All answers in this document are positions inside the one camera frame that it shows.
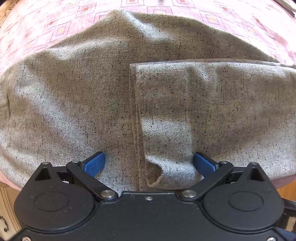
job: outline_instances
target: bed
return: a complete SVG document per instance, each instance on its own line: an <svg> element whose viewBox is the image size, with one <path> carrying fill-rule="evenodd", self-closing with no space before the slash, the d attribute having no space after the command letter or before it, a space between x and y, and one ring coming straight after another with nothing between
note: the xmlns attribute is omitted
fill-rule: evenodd
<svg viewBox="0 0 296 241"><path fill-rule="evenodd" d="M0 73L14 62L78 33L113 9L169 14L232 33L285 64L296 64L292 0L20 0L0 28ZM293 176L275 181L277 187ZM0 174L0 180L13 184Z"/></svg>

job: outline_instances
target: gray canvas fabric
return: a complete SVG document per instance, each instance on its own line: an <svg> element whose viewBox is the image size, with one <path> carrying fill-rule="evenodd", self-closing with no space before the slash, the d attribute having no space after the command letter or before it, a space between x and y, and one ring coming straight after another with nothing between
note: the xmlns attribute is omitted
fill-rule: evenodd
<svg viewBox="0 0 296 241"><path fill-rule="evenodd" d="M161 168L149 185L193 185L198 151L235 166L258 162L271 179L294 174L294 68L225 59L132 65L146 169Z"/></svg>
<svg viewBox="0 0 296 241"><path fill-rule="evenodd" d="M243 40L199 21L124 10L112 11L85 31L21 60L11 66L0 78L1 171L10 180L23 186L43 161L50 161L54 166L65 165L71 160L84 160L102 150L107 155L107 163L98 179L116 191L182 188L200 178L192 170L188 160L190 151L195 151L197 147L205 148L201 151L217 159L224 158L237 164L245 164L247 162L245 158L248 156L245 152L249 153L252 160L256 159L254 156L263 148L261 144L266 145L266 142L269 142L269 147L274 145L275 148L270 150L263 148L264 152L260 155L260 158L265 158L261 161L264 167L269 166L266 169L267 173L273 178L295 174L293 160L295 151L290 148L295 145L294 122L288 119L295 112L292 106L295 76L292 68L278 66L248 65L246 68L243 64L224 64L224 68L222 63L219 67L219 64L207 66L205 63L197 62L185 64L182 67L184 75L181 74L182 69L173 69L180 79L168 76L172 77L172 81L178 80L176 84L181 89L175 99L173 94L168 98L175 103L179 99L182 100L182 92L191 93L188 88L204 88L207 90L206 96L197 103L192 116L198 111L201 113L197 117L195 131L193 127L183 126L182 123L176 122L176 125L173 125L174 135L183 131L188 133L187 136L180 136L179 142L167 150L162 150L165 153L161 156L162 167L165 163L169 172L155 165L157 162L153 158L148 159L146 156L147 160L145 159L144 144L145 150L147 147L151 148L150 145L153 143L158 144L153 140L153 143L147 146L149 124L144 126L147 128L144 128L144 138L141 126L145 115L154 115L153 109L149 111L143 109L145 104L154 101L151 96L147 100L144 99L145 93L147 91L152 93L153 90L145 91L144 85L139 85L137 81L135 88L132 81L133 74L129 69L130 64L206 58L277 62ZM202 73L198 68L203 69L204 79L201 78ZM188 76L193 71L200 83L192 82L193 77ZM226 81L227 77L234 80L230 73L236 75L238 80L241 78L250 81L252 85L250 83L243 85L241 80L233 84ZM274 78L280 79L272 82L274 74L276 74ZM220 90L219 83L224 83ZM274 89L264 89L266 85L275 86ZM275 91L276 85L280 88L280 92ZM155 93L161 93L163 88L164 86L159 89L160 92ZM216 88L216 95L210 91L210 88ZM257 91L260 95L258 97L251 95L250 91ZM218 100L215 98L228 93L231 94L231 98L226 98L226 104L222 110L219 110L219 100L222 97ZM240 96L241 93L249 97L245 102ZM264 101L263 94L274 94L274 100L270 105L261 103ZM136 105L136 96L139 98L139 105ZM193 99L185 97L185 102L182 104L191 101ZM161 108L166 107L166 104L168 103L160 103ZM215 105L216 109L209 108L211 104ZM235 109L234 111L231 109L234 107L239 109L238 114L235 113ZM261 108L266 107L269 113L256 115L261 113L259 111ZM271 107L276 107L279 113L274 114ZM171 114L172 111L176 111L180 113L180 119L183 118L182 122L188 123L190 119L187 118L192 116L184 117L184 111L189 108L190 106L177 105L175 110L168 109L167 112L156 112L156 114L168 114L176 119L176 115ZM215 127L213 124L217 120L209 118L207 109L227 115L225 116L227 122ZM241 116L243 111L246 111L250 118L246 123ZM223 118L218 114L211 113L211 115L223 122ZM258 122L262 115L270 116L270 123L267 120ZM254 137L254 132L262 134L260 128L265 130L264 135ZM285 130L286 135L278 132L278 129ZM254 148L250 143L255 140L253 142L249 140L252 137L258 141ZM289 146L288 149L277 146L279 138L281 138L280 144L285 143ZM192 145L195 140L202 144ZM184 142L188 145L185 150L182 149ZM176 169L172 163L176 163L177 159L183 163L180 166L184 167L185 172L174 172Z"/></svg>

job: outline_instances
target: fabric fold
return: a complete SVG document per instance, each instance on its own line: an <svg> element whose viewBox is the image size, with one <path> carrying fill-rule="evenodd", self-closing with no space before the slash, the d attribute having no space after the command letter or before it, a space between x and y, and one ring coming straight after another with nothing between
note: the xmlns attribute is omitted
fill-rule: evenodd
<svg viewBox="0 0 296 241"><path fill-rule="evenodd" d="M237 166L258 162L270 178L295 162L295 66L206 59L131 65L150 187L186 188L202 151Z"/></svg>

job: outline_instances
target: metal screw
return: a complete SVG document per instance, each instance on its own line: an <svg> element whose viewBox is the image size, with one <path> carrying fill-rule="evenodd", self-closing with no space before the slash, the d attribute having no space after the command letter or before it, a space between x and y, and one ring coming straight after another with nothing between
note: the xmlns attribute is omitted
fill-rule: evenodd
<svg viewBox="0 0 296 241"><path fill-rule="evenodd" d="M266 241L276 241L276 237L269 237Z"/></svg>
<svg viewBox="0 0 296 241"><path fill-rule="evenodd" d="M22 237L22 241L31 241L31 239L27 236Z"/></svg>
<svg viewBox="0 0 296 241"><path fill-rule="evenodd" d="M152 201L153 197L145 197L145 200Z"/></svg>
<svg viewBox="0 0 296 241"><path fill-rule="evenodd" d="M104 190L101 192L101 196L104 198L114 198L116 196L116 192L113 190Z"/></svg>
<svg viewBox="0 0 296 241"><path fill-rule="evenodd" d="M196 197L197 193L195 191L193 191L193 190L184 190L182 192L182 195L184 197L192 198L192 197Z"/></svg>

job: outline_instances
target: wooden cabinet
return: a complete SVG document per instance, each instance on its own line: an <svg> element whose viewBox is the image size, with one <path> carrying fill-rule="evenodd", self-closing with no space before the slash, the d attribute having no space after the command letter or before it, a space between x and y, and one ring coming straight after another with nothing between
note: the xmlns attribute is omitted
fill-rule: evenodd
<svg viewBox="0 0 296 241"><path fill-rule="evenodd" d="M0 27L17 2L18 0L0 0Z"/></svg>
<svg viewBox="0 0 296 241"><path fill-rule="evenodd" d="M0 182L0 236L4 240L10 239L21 229L13 211L13 204L18 194L18 190Z"/></svg>

